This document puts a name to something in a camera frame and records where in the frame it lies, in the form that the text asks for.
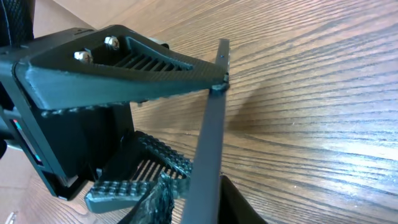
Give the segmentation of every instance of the wood grain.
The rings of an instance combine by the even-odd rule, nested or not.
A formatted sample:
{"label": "wood grain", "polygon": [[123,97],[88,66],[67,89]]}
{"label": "wood grain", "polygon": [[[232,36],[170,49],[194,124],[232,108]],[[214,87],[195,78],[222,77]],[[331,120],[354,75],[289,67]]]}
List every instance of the wood grain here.
{"label": "wood grain", "polygon": [[[397,1],[135,4],[106,24],[208,61],[219,38],[231,40],[221,170],[264,219],[398,223]],[[133,119],[193,157],[205,100],[201,91],[133,105]],[[35,205],[26,202],[22,213],[46,215],[30,223],[114,223],[123,214],[94,218],[81,198],[49,203],[58,199],[32,185]],[[72,204],[80,215],[68,215]],[[177,202],[175,223],[182,210]]]}

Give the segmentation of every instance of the wooden table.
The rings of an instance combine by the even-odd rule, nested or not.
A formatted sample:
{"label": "wooden table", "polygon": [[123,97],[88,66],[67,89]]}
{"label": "wooden table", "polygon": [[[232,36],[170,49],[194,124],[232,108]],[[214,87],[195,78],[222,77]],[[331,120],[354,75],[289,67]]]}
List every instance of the wooden table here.
{"label": "wooden table", "polygon": [[[122,24],[208,61],[231,40],[221,170],[268,222],[398,223],[397,1],[142,0],[111,17],[91,25]],[[193,157],[205,99],[134,105],[136,128]],[[34,175],[20,223],[126,214],[88,212],[88,187],[64,202]]]}

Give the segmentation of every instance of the bolt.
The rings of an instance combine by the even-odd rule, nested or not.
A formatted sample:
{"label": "bolt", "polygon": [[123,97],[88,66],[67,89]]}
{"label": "bolt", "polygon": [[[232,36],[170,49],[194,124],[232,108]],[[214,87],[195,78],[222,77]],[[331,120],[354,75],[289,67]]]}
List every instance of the bolt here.
{"label": "bolt", "polygon": [[84,62],[84,63],[91,63],[93,62],[93,56],[91,55],[90,52],[87,51],[81,51],[81,52],[75,52],[73,55],[75,59]]}
{"label": "bolt", "polygon": [[114,50],[118,50],[119,49],[119,40],[118,38],[111,36],[111,37],[105,37],[105,44],[108,44],[109,46],[111,46]]}

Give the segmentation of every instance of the silver screw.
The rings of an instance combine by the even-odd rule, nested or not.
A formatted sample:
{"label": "silver screw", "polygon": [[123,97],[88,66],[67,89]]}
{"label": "silver screw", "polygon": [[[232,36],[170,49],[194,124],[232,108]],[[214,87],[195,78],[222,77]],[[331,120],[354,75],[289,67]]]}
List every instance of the silver screw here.
{"label": "silver screw", "polygon": [[90,52],[87,51],[81,51],[81,52],[75,52],[73,55],[75,59],[85,62],[85,63],[91,63],[93,62],[93,56],[91,55]]}
{"label": "silver screw", "polygon": [[117,50],[120,48],[119,40],[115,36],[105,37],[104,43],[111,46],[114,50]]}

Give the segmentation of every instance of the black bar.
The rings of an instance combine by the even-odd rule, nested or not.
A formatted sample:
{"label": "black bar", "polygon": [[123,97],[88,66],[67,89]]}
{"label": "black bar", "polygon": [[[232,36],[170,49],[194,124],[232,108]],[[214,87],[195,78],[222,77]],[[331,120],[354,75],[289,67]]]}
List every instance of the black bar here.
{"label": "black bar", "polygon": [[[221,39],[216,64],[229,70],[229,40]],[[226,93],[207,99],[182,224],[217,223]]]}

